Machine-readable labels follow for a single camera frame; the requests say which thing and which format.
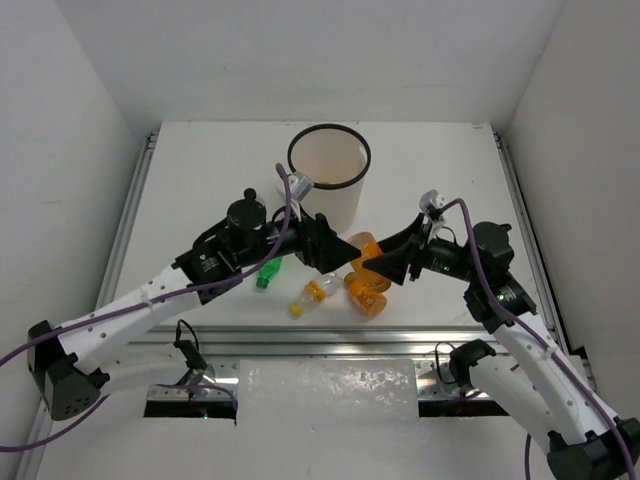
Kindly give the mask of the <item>orange bottle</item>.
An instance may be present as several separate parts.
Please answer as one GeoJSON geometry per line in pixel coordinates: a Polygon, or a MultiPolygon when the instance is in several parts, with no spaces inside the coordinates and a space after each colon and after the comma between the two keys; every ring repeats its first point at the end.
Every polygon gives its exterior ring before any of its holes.
{"type": "Polygon", "coordinates": [[[386,297],[374,291],[355,272],[350,272],[345,276],[344,285],[351,301],[363,315],[372,318],[386,308],[386,297]]]}
{"type": "Polygon", "coordinates": [[[382,254],[382,250],[370,232],[359,232],[348,238],[348,242],[360,250],[360,257],[351,262],[351,266],[355,272],[364,270],[363,263],[366,260],[378,257],[382,254]]]}

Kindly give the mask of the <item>clear bottle yellow cap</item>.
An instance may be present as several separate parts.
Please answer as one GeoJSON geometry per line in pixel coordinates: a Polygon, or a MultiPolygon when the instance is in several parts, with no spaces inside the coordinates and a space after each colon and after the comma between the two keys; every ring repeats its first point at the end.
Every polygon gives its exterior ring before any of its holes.
{"type": "Polygon", "coordinates": [[[307,282],[299,296],[290,304],[289,311],[294,317],[310,313],[343,285],[343,279],[337,272],[317,276],[307,282]]]}

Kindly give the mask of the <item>small clear bottle black cap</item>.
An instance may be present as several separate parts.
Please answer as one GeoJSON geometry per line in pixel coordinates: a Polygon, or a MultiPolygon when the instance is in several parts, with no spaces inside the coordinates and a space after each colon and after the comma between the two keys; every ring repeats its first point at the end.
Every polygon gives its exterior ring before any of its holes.
{"type": "Polygon", "coordinates": [[[265,200],[254,188],[246,188],[243,192],[243,196],[246,200],[252,200],[259,203],[263,209],[266,208],[265,200]]]}

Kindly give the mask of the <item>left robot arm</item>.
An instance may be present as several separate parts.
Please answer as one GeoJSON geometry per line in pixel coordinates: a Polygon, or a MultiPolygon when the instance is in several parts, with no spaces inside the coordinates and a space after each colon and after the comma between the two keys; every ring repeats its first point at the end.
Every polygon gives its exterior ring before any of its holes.
{"type": "Polygon", "coordinates": [[[32,326],[27,334],[28,370],[51,419],[79,415],[137,375],[137,367],[115,357],[130,341],[222,296],[248,276],[249,268],[287,255],[326,274],[359,252],[322,214],[270,221],[262,203],[240,199],[190,250],[137,289],[77,320],[59,326],[44,320],[32,326]]]}

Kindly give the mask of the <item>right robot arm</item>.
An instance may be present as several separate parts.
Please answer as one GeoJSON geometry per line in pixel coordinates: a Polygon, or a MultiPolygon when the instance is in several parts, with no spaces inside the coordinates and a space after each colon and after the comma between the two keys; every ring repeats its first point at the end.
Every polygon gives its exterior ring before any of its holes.
{"type": "Polygon", "coordinates": [[[509,225],[469,225],[464,245],[433,235],[434,228],[418,216],[364,265],[397,285],[424,270],[467,283],[471,316],[508,354],[483,340],[454,348],[448,369],[455,384],[488,394],[506,411],[527,432],[526,444],[540,448],[554,478],[635,478],[639,421],[606,405],[554,341],[509,271],[509,225]]]}

